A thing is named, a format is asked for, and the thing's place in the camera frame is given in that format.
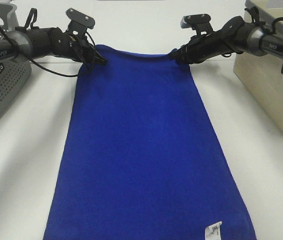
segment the towel label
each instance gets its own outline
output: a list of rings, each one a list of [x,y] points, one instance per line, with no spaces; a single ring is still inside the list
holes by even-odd
[[[205,228],[205,240],[222,240],[221,225],[222,225],[222,222],[219,221],[213,225],[206,227]]]

